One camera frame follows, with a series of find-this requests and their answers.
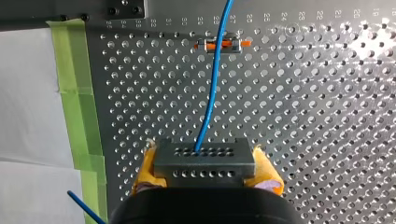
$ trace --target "white surface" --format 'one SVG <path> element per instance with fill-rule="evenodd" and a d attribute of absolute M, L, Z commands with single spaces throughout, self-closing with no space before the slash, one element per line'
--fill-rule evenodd
<path fill-rule="evenodd" d="M 0 32 L 0 161 L 73 168 L 58 90 L 50 29 Z"/>
<path fill-rule="evenodd" d="M 0 161 L 0 223 L 83 224 L 80 172 L 73 169 Z"/>

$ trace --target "green tape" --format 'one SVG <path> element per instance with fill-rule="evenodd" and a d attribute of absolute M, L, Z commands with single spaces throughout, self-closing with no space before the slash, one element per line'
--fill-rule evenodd
<path fill-rule="evenodd" d="M 98 185 L 98 194 L 99 197 L 99 214 L 100 217 L 107 222 L 107 186 L 106 185 Z"/>
<path fill-rule="evenodd" d="M 105 185 L 106 168 L 105 157 L 96 155 L 79 155 L 78 163 L 75 162 L 75 168 L 84 171 L 93 171 L 97 173 L 98 184 Z"/>
<path fill-rule="evenodd" d="M 99 199 L 98 199 L 98 185 L 95 172 L 80 171 L 81 173 L 81 186 L 82 197 L 84 203 L 91 208 L 95 214 L 99 214 Z M 95 223 L 93 219 L 84 213 L 85 223 Z"/>
<path fill-rule="evenodd" d="M 105 158 L 93 96 L 85 24 L 81 20 L 48 24 L 73 163 L 75 169 L 81 171 L 83 200 L 107 221 Z M 88 216 L 85 221 L 95 223 Z"/>

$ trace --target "perforated metal sheet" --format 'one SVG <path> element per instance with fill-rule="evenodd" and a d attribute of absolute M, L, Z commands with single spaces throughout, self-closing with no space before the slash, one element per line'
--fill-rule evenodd
<path fill-rule="evenodd" d="M 148 1 L 141 21 L 92 22 L 92 80 L 108 207 L 130 193 L 147 138 L 191 142 L 225 1 Z M 306 223 L 396 223 L 396 3 L 235 1 L 207 137 L 262 144 Z"/>

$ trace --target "black bracket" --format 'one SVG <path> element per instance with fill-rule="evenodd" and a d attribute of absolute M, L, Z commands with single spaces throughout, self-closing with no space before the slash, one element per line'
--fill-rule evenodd
<path fill-rule="evenodd" d="M 238 188 L 254 176 L 255 163 L 246 138 L 234 143 L 203 143 L 199 153 L 194 143 L 162 139 L 154 158 L 154 175 L 165 178 L 168 187 Z"/>
<path fill-rule="evenodd" d="M 146 0 L 107 1 L 108 20 L 144 19 Z"/>

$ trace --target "blue wire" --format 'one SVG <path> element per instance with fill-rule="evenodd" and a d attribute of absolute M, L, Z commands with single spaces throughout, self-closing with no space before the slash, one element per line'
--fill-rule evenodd
<path fill-rule="evenodd" d="M 68 190 L 67 194 L 72 198 L 81 208 L 84 210 L 93 220 L 95 220 L 96 223 L 98 224 L 106 224 L 99 216 L 97 216 L 91 208 L 87 206 L 82 200 L 79 199 L 79 197 L 73 193 L 73 191 Z"/>
<path fill-rule="evenodd" d="M 202 123 L 201 131 L 199 132 L 197 141 L 195 142 L 195 146 L 194 146 L 195 152 L 199 152 L 201 145 L 204 142 L 207 126 L 209 125 L 210 118 L 212 117 L 213 106 L 215 105 L 215 100 L 216 100 L 216 88 L 218 86 L 221 44 L 222 44 L 225 27 L 227 24 L 228 15 L 230 14 L 232 6 L 233 6 L 233 0 L 227 0 L 223 14 L 221 16 L 218 38 L 216 40 L 215 55 L 213 58 L 212 83 L 210 85 L 209 102 L 207 103 L 205 119 L 204 122 Z"/>

